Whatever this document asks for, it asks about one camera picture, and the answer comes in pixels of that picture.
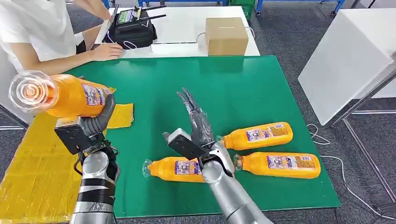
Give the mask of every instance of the green table mat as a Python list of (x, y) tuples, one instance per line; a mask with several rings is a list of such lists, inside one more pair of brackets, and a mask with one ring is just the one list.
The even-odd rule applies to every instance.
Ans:
[[(275, 56), (142, 58), (94, 62), (68, 72), (117, 89), (118, 104), (134, 103), (131, 127), (111, 129), (121, 175), (116, 186), (117, 217), (181, 216), (221, 213), (204, 183), (145, 178), (142, 164), (178, 156), (162, 132), (181, 127), (190, 132), (186, 108), (176, 91), (187, 88), (207, 113), (215, 135), (237, 128), (288, 122), (293, 140), (285, 145), (238, 152), (295, 152), (319, 156)], [(229, 150), (231, 156), (235, 151)], [(318, 178), (235, 177), (261, 210), (340, 206), (326, 170)]]

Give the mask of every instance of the orange bottle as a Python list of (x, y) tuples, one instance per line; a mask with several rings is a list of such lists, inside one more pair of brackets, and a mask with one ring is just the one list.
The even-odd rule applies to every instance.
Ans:
[(318, 158), (307, 153), (236, 154), (234, 165), (236, 170), (246, 170), (255, 175), (312, 179), (320, 174)]
[(233, 150), (246, 150), (286, 144), (293, 138), (290, 125), (286, 122), (237, 129), (224, 136), (220, 142)]
[(93, 117), (105, 105), (111, 91), (104, 85), (72, 75), (47, 76), (40, 71), (18, 74), (8, 95), (25, 112), (46, 111), (54, 117)]
[(145, 177), (157, 176), (164, 181), (205, 182), (197, 159), (166, 157), (154, 162), (146, 160), (142, 170)]

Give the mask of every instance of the silver robotic arm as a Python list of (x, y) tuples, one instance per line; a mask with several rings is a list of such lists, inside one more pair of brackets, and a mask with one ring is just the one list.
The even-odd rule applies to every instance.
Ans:
[(206, 115), (191, 94), (183, 88), (177, 93), (186, 105), (191, 136), (181, 128), (163, 133), (168, 146), (187, 159), (198, 158), (202, 176), (209, 185), (229, 224), (273, 224), (257, 207), (234, 177), (234, 166), (227, 149), (213, 139)]
[[(226, 152), (224, 146), (218, 142), (211, 150), (211, 152)], [(229, 162), (233, 169), (231, 159), (225, 162)], [(215, 196), (227, 223), (272, 224), (234, 176), (226, 174), (226, 167), (227, 165), (222, 165), (216, 160), (208, 161), (202, 167), (202, 176)]]
[(61, 118), (55, 127), (69, 152), (78, 154), (74, 169), (82, 175), (71, 224), (110, 224), (115, 219), (115, 183), (120, 174), (118, 151), (103, 135), (114, 111), (113, 95), (108, 95), (105, 102), (97, 117)]

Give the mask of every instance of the person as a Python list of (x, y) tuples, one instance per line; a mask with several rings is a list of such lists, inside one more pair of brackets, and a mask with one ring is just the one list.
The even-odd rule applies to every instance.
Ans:
[[(100, 0), (74, 4), (103, 19), (110, 14)], [(0, 45), (18, 72), (61, 74), (91, 61), (117, 59), (123, 49), (103, 43), (95, 50), (100, 26), (74, 34), (65, 0), (0, 0)]]

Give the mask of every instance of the person's hand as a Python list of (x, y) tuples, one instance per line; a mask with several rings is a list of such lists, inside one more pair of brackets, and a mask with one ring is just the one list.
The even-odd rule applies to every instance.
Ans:
[(103, 43), (91, 51), (93, 61), (107, 61), (120, 58), (124, 49), (117, 43)]

